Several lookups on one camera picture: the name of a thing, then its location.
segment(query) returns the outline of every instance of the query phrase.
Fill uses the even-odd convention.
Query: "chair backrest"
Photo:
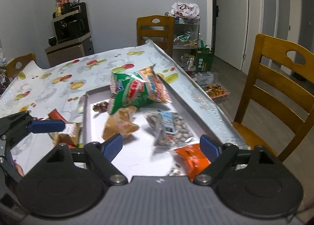
[[[300,53],[306,63],[304,65],[294,63],[287,56],[289,51]],[[258,34],[255,39],[251,66],[235,116],[235,122],[242,123],[250,99],[276,115],[295,133],[294,138],[278,156],[283,161],[301,143],[314,124],[314,96],[284,75],[262,65],[260,63],[262,56],[279,62],[314,83],[314,54],[296,43],[275,37]],[[255,85],[256,79],[268,83],[296,102],[309,113],[307,119],[302,120],[300,116],[280,100],[257,87]]]
[[[148,17],[139,17],[136,22],[137,29],[137,42],[138,45],[145,44],[145,39],[143,37],[153,37],[162,40],[153,40],[159,47],[166,51],[169,56],[172,56],[172,47],[173,47],[173,24],[174,17],[167,16],[148,16]],[[154,30],[153,27],[164,27],[163,30]]]
[[[20,71],[24,69],[24,67],[30,62],[34,60],[36,62],[36,57],[34,53],[30,53],[25,56],[21,56],[18,58],[15,58],[7,64],[7,77],[9,78],[15,78]]]

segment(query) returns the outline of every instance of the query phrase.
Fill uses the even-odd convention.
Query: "blue gripper pad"
[[[110,162],[118,155],[118,153],[122,150],[123,139],[122,135],[115,134],[113,137],[109,138],[103,143],[103,155]]]
[[[65,123],[62,120],[35,120],[27,130],[34,134],[61,132],[65,129]]]
[[[214,162],[221,154],[222,144],[214,141],[208,135],[204,134],[201,136],[199,146],[202,153],[211,163]]]

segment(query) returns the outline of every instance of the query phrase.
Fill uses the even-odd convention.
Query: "tablecloth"
[[[222,143],[232,142],[239,148],[247,148],[219,107],[152,41],[78,58],[45,70],[31,61],[0,98],[0,117],[29,110],[32,116],[45,118],[57,109],[66,120],[81,122],[82,114],[76,108],[86,91],[109,84],[112,71],[131,73],[153,64],[155,72],[200,115]],[[29,134],[11,153],[27,173],[52,148],[48,134]]]

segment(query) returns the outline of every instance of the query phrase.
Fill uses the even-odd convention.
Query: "door handle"
[[[219,13],[219,6],[216,5],[216,17],[218,17],[218,13]]]

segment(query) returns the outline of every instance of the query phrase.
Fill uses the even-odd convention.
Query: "black appliance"
[[[79,38],[89,32],[86,3],[64,4],[65,14],[53,19],[59,44]]]
[[[48,39],[48,43],[49,43],[50,46],[57,45],[57,38],[56,38],[55,36],[50,37],[50,38]]]

